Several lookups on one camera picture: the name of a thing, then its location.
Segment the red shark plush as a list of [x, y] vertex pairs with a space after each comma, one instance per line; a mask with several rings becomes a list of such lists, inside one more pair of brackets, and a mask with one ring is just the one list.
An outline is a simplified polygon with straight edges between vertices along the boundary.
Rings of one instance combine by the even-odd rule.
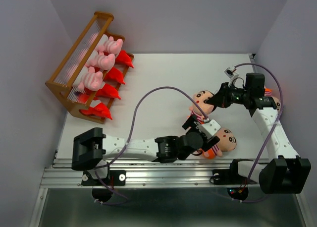
[[115, 67], [111, 68], [106, 73], [106, 76], [104, 77], [103, 81], [106, 81], [106, 80], [116, 81], [119, 84], [125, 85], [123, 73]]
[[126, 65], [133, 68], [133, 58], [125, 50], [121, 50], [115, 59], [115, 63]]
[[87, 87], [85, 93], [79, 95], [79, 100], [86, 101], [92, 92], [96, 92], [93, 100], [98, 100], [99, 98], [121, 99], [118, 91], [114, 87], [103, 82], [101, 85]]
[[[79, 91], [75, 92], [78, 98], [78, 102], [86, 103], [89, 99], [89, 95], [81, 93]], [[108, 118], [112, 120], [111, 113], [108, 107], [98, 98], [94, 97], [88, 109], [80, 109], [80, 113], [84, 115], [93, 115], [101, 118]]]

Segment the pink striped pig plush back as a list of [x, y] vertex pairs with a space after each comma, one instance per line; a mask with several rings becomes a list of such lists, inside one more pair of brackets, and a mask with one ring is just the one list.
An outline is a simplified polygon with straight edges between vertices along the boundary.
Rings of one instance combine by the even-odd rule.
[[115, 64], [115, 55], [109, 54], [104, 55], [104, 53], [99, 53], [95, 50], [92, 51], [89, 58], [85, 62], [86, 67], [96, 67], [101, 71], [111, 69]]

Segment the pink striped pig plush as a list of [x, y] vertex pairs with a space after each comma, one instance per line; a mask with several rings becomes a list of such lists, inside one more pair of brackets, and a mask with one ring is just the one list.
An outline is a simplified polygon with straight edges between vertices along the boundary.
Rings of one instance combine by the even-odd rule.
[[85, 62], [86, 67], [96, 67], [101, 71], [111, 69], [115, 64], [115, 55], [109, 54], [104, 55], [104, 53], [99, 53], [95, 50], [92, 51], [89, 58]]
[[79, 91], [84, 91], [85, 89], [97, 91], [102, 87], [102, 83], [103, 73], [101, 71], [96, 72], [93, 66], [83, 66], [72, 87], [77, 88]]
[[114, 54], [115, 56], [117, 56], [120, 53], [122, 46], [122, 39], [115, 40], [113, 36], [108, 37], [106, 34], [103, 34], [102, 37], [99, 39], [97, 45], [95, 46], [94, 50], [96, 50], [97, 52]]

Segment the pink striped pig plush front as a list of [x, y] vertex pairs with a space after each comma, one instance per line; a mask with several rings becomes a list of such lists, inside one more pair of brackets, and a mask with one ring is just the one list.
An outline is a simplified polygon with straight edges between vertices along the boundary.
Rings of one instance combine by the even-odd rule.
[[97, 52], [114, 54], [115, 56], [117, 56], [120, 53], [122, 46], [122, 39], [115, 40], [113, 36], [108, 37], [106, 34], [103, 34], [102, 37], [99, 39], [97, 45], [95, 46], [94, 50], [96, 50]]

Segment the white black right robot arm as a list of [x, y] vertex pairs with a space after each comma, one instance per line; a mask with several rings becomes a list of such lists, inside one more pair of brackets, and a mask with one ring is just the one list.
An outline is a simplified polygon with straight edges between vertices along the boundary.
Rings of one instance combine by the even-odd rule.
[[242, 181], [245, 187], [251, 181], [258, 183], [265, 194], [299, 194], [302, 192], [311, 170], [307, 158], [301, 158], [293, 148], [281, 125], [273, 97], [265, 95], [265, 77], [261, 73], [247, 73], [245, 86], [237, 88], [234, 80], [224, 82], [208, 103], [219, 108], [232, 104], [243, 105], [250, 113], [264, 139], [260, 151], [267, 151], [268, 163], [233, 160], [228, 177], [232, 182]]

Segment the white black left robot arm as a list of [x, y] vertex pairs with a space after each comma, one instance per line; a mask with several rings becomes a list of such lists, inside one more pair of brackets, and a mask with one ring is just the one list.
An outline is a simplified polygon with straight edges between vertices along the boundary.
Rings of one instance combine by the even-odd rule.
[[215, 120], [204, 124], [190, 116], [182, 126], [187, 132], [181, 136], [162, 136], [152, 139], [114, 137], [103, 129], [92, 128], [73, 139], [71, 168], [88, 174], [98, 184], [120, 184], [124, 181], [110, 174], [110, 162], [119, 158], [138, 159], [154, 163], [173, 163], [187, 159], [198, 150], [207, 151], [219, 142], [221, 126]]

